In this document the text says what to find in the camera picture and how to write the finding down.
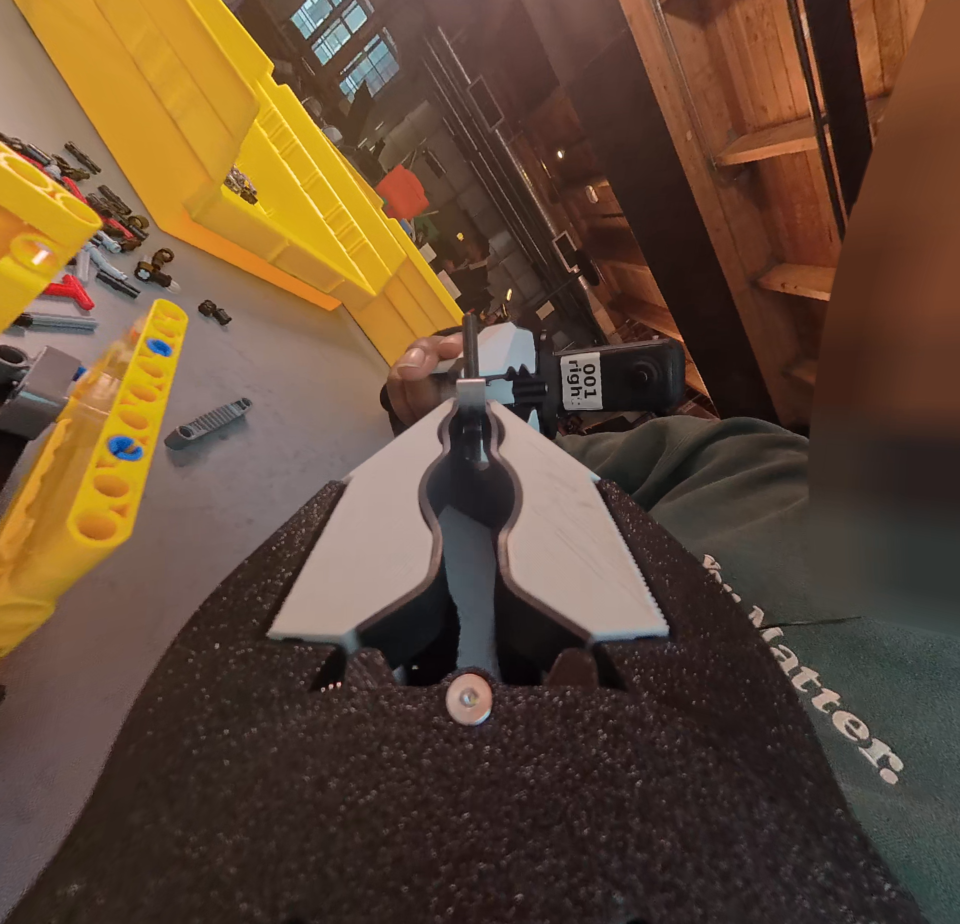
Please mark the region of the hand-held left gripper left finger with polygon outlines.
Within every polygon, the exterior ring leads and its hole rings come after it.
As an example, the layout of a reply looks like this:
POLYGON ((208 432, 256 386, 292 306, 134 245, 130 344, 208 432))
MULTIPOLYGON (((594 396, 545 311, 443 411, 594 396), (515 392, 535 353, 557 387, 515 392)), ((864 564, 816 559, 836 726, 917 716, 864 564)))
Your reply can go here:
POLYGON ((378 650, 408 683, 457 666, 460 620, 444 563, 453 401, 342 481, 342 493, 267 631, 273 642, 378 650))

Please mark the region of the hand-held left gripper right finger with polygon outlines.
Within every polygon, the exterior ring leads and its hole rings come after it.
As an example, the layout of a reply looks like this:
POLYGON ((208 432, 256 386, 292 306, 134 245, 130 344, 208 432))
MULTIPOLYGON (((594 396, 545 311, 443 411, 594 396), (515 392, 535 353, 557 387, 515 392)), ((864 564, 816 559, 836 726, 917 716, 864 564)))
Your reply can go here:
POLYGON ((601 489, 581 462, 499 403, 489 456, 510 511, 496 538, 494 632, 505 683, 537 685, 567 650, 666 640, 670 629, 601 489))

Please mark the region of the yellow black lego model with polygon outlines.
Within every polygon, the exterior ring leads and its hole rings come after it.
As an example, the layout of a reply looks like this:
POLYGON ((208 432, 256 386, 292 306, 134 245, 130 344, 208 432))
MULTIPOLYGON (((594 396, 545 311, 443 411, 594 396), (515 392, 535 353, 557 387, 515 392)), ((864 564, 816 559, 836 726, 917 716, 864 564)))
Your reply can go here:
MULTIPOLYGON (((46 165, 2 138, 2 330, 66 272, 99 216, 46 165)), ((2 482, 41 448, 2 513, 1 654, 128 540, 179 365, 186 312, 157 299, 90 368, 52 346, 23 361, 2 348, 2 482)))

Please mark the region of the yellow plastic bin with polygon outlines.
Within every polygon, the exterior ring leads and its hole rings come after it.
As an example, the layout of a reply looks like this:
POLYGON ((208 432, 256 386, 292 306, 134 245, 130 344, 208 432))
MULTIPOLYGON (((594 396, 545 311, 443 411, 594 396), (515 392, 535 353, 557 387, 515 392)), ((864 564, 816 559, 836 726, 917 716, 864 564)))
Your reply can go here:
POLYGON ((256 123, 274 64, 221 0, 14 1, 162 230, 323 298, 327 267, 282 222, 292 176, 256 123), (256 206, 223 187, 234 164, 256 206))
POLYGON ((339 303, 385 359, 463 314, 383 199, 309 117, 287 85, 256 83, 256 122, 291 179, 279 192, 297 243, 326 266, 315 287, 339 303))

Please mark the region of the person's right forearm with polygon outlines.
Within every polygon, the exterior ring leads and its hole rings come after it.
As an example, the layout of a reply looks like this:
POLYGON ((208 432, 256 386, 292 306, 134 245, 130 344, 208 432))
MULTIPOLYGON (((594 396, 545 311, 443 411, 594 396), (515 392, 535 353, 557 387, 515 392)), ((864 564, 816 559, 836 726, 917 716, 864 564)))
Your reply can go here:
POLYGON ((796 537, 808 522, 809 441, 766 421, 674 415, 556 444, 686 546, 796 537))

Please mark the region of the pile of small lego pins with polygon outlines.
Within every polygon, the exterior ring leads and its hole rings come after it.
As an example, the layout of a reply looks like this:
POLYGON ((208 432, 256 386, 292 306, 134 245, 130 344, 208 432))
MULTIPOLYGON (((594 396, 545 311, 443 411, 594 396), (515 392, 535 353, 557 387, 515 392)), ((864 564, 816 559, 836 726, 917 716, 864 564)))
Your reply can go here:
POLYGON ((60 154, 47 152, 33 142, 6 133, 2 133, 1 139, 8 150, 41 170, 57 186, 65 189, 71 200, 89 207, 100 220, 101 228, 71 260, 74 279, 86 278, 89 274, 86 268, 91 266, 97 280, 131 299, 141 294, 142 284, 153 285, 170 294, 179 292, 179 284, 165 270, 175 256, 169 247, 159 247, 149 259, 139 260, 132 272, 120 270, 106 257, 107 253, 129 254, 142 246, 149 236, 150 221, 145 215, 133 211, 105 184, 88 193, 81 188, 82 183, 102 173, 90 155, 71 141, 64 143, 65 154, 60 154))

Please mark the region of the person's right hand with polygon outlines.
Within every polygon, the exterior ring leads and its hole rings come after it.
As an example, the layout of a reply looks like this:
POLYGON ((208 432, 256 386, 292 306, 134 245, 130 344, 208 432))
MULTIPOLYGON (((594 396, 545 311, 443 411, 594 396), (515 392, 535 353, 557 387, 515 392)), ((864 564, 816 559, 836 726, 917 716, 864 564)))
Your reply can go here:
POLYGON ((442 388, 433 376, 441 363, 463 353, 460 329, 450 328, 414 340, 390 367, 379 402, 395 437, 404 433, 442 401, 442 388))

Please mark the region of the orange plastic container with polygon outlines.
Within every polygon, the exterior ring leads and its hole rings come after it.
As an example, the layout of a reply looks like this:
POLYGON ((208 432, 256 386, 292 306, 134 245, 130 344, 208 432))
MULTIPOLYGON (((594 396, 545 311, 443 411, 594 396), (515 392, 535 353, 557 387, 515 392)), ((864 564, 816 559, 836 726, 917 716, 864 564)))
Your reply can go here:
POLYGON ((385 214, 397 221, 413 221, 429 206, 422 182, 402 164, 385 174, 374 189, 383 201, 385 214))

